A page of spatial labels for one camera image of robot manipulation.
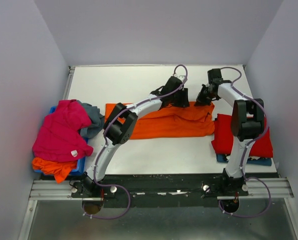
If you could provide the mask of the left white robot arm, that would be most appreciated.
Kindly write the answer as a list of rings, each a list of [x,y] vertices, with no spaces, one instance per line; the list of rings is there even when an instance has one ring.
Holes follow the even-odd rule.
[[[185,75],[173,74],[164,86],[152,91],[144,100],[127,105],[118,103],[114,106],[104,124],[104,143],[91,166],[84,173],[91,179],[82,187],[82,191],[88,197],[96,197],[100,187],[105,186],[100,182],[105,177],[107,167],[118,148],[131,138],[137,121],[170,105],[175,95],[184,89],[187,80],[188,77]]]

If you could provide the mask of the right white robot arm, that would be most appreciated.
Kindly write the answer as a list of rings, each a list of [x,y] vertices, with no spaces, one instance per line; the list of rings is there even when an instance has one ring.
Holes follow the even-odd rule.
[[[232,107],[230,129],[233,135],[233,147],[230,159],[225,167],[227,177],[240,179],[245,177],[247,160],[255,141],[261,139],[268,131],[265,123],[264,102],[254,99],[240,90],[234,83],[242,77],[239,73],[233,81],[224,80],[222,68],[213,68],[207,72],[208,84],[203,84],[196,98],[196,106],[209,106],[213,101],[225,100]]]

